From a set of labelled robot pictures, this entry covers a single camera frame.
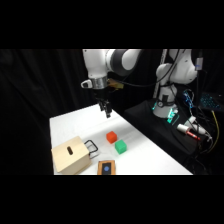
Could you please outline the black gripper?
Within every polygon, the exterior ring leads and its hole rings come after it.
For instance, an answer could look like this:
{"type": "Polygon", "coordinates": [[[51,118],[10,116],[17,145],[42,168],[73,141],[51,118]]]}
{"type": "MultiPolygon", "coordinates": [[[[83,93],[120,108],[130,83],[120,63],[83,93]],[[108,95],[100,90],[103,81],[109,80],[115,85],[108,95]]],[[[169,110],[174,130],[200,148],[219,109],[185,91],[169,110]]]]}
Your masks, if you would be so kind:
{"type": "Polygon", "coordinates": [[[108,89],[94,89],[93,92],[97,102],[100,104],[101,111],[104,111],[105,106],[106,117],[110,118],[112,113],[112,107],[108,98],[108,89]]]}

